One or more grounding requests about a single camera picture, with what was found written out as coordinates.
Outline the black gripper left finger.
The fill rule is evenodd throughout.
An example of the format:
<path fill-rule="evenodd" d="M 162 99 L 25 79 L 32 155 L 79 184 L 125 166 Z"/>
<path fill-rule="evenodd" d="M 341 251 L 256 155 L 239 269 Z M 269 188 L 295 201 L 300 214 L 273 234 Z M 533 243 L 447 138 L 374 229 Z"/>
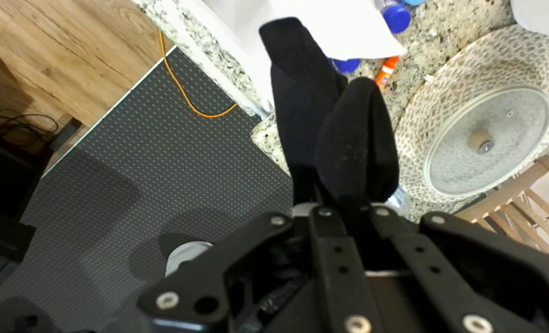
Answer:
<path fill-rule="evenodd" d="M 147 286 L 149 333 L 374 333 L 354 238 L 341 214 L 260 214 Z"/>

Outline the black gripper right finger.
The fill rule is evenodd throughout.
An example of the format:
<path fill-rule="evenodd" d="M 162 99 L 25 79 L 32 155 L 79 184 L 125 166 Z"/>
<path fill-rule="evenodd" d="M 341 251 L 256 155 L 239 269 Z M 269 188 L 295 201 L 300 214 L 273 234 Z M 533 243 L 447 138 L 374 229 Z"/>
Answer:
<path fill-rule="evenodd" d="M 447 333 L 549 333 L 549 253 L 447 212 L 413 223 L 374 205 L 367 216 Z"/>

